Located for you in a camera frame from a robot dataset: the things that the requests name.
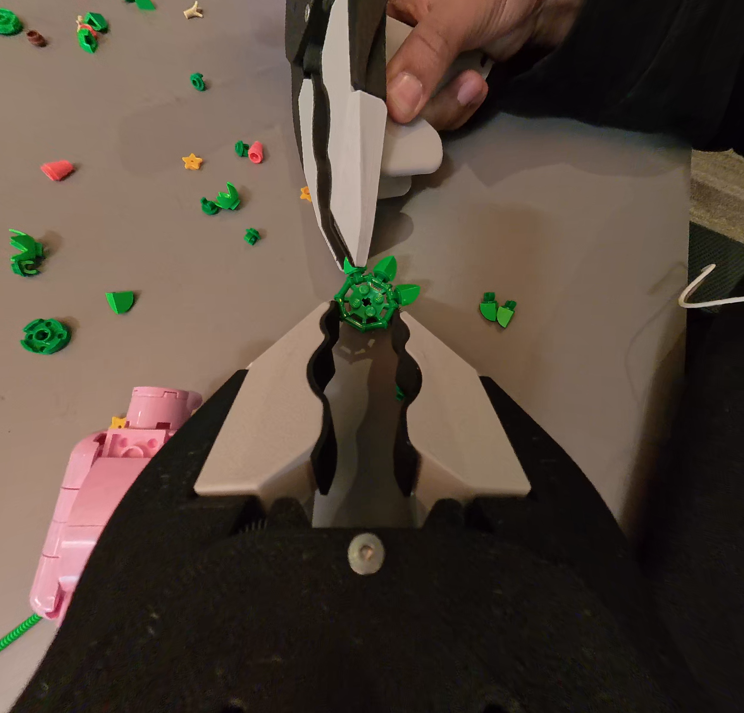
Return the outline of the green brick with yellow bit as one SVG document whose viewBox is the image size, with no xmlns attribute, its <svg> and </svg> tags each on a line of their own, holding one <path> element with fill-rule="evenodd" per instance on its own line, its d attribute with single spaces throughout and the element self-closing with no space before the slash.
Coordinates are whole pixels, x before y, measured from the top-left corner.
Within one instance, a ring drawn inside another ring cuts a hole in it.
<svg viewBox="0 0 744 713">
<path fill-rule="evenodd" d="M 84 16 L 77 16 L 76 22 L 79 47 L 88 54 L 94 54 L 99 47 L 99 35 L 109 31 L 107 19 L 101 13 L 87 12 Z"/>
</svg>

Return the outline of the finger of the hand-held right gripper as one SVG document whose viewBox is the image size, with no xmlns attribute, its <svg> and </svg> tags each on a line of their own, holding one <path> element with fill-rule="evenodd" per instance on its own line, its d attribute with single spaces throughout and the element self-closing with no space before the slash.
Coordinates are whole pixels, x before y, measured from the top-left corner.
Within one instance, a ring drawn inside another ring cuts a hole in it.
<svg viewBox="0 0 744 713">
<path fill-rule="evenodd" d="M 330 207 L 331 167 L 328 155 L 330 104 L 321 75 L 304 76 L 296 96 L 299 152 L 321 234 L 339 269 L 349 250 Z"/>
<path fill-rule="evenodd" d="M 386 2 L 332 0 L 321 54 L 330 207 L 355 266 L 369 253 L 386 129 Z"/>
</svg>

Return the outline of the green flat stem piece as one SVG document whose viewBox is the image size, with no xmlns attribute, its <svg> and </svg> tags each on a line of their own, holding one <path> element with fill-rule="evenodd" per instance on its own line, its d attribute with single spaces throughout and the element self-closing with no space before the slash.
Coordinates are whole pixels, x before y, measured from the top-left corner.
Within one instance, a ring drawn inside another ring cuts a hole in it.
<svg viewBox="0 0 744 713">
<path fill-rule="evenodd" d="M 11 646 L 14 642 L 20 639 L 24 634 L 31 630 L 42 620 L 42 616 L 34 613 L 24 619 L 23 622 L 16 625 L 11 631 L 1 637 L 0 650 L 3 652 L 6 648 Z"/>
</svg>

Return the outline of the green web plant assembly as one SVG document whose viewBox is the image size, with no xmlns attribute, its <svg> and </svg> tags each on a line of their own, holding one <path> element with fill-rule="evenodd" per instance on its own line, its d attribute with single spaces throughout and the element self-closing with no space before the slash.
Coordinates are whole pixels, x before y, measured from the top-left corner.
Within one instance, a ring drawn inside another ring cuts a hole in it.
<svg viewBox="0 0 744 713">
<path fill-rule="evenodd" d="M 394 283 L 377 280 L 373 270 L 363 276 L 344 276 L 344 283 L 333 299 L 341 320 L 363 333 L 387 329 L 394 312 L 400 308 L 394 298 Z"/>
</svg>

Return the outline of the green clawed plant brick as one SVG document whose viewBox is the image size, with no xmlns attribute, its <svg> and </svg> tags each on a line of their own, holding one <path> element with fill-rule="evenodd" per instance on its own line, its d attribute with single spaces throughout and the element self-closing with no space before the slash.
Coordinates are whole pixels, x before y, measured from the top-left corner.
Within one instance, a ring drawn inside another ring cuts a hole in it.
<svg viewBox="0 0 744 713">
<path fill-rule="evenodd" d="M 227 181 L 226 190 L 219 191 L 215 199 L 201 198 L 200 208 L 204 214 L 214 216 L 220 211 L 235 211 L 241 205 L 241 198 L 237 187 Z"/>
</svg>

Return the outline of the pink brick watering can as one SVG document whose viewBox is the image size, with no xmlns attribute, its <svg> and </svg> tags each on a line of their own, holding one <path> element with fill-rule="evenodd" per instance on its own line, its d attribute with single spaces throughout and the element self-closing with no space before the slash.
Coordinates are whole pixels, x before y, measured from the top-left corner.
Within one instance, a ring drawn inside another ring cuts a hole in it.
<svg viewBox="0 0 744 713">
<path fill-rule="evenodd" d="M 34 613 L 60 626 L 107 522 L 142 470 L 202 404 L 198 392 L 133 389 L 125 429 L 102 429 L 69 456 L 30 592 Z"/>
</svg>

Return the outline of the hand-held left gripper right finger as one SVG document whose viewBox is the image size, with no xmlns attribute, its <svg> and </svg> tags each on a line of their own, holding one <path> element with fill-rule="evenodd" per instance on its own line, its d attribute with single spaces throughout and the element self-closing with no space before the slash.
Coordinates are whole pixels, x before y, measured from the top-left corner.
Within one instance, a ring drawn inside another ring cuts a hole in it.
<svg viewBox="0 0 744 713">
<path fill-rule="evenodd" d="M 394 474 L 413 513 L 479 496 L 523 497 L 530 483 L 477 371 L 408 312 L 393 322 L 403 395 Z"/>
</svg>

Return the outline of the person's right hand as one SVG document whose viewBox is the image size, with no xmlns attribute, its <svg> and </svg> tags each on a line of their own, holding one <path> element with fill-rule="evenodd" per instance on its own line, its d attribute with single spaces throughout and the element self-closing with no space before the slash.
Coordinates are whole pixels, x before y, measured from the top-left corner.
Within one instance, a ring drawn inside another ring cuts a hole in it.
<svg viewBox="0 0 744 713">
<path fill-rule="evenodd" d="M 439 131 L 460 128 L 489 86 L 466 69 L 443 82 L 457 57 L 482 50 L 495 63 L 522 48 L 550 50 L 568 35 L 584 0 L 388 0 L 386 13 L 412 28 L 386 67 L 391 120 L 422 117 Z"/>
</svg>

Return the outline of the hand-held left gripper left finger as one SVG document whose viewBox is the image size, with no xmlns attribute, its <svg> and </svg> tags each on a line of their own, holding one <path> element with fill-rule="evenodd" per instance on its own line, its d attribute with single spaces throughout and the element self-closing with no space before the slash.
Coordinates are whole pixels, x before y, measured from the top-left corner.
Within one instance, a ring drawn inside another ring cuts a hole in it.
<svg viewBox="0 0 744 713">
<path fill-rule="evenodd" d="M 325 302 L 247 368 L 194 489 L 301 504 L 329 493 L 337 442 L 324 390 L 335 373 L 339 309 Z"/>
</svg>

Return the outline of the green round plate brick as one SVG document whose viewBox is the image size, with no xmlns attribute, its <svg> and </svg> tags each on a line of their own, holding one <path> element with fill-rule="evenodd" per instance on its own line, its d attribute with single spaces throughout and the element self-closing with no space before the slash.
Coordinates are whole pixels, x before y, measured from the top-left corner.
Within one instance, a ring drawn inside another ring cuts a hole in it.
<svg viewBox="0 0 744 713">
<path fill-rule="evenodd" d="M 33 354 L 49 356 L 63 350 L 71 340 L 70 327 L 56 318 L 38 318 L 23 328 L 20 345 Z"/>
</svg>

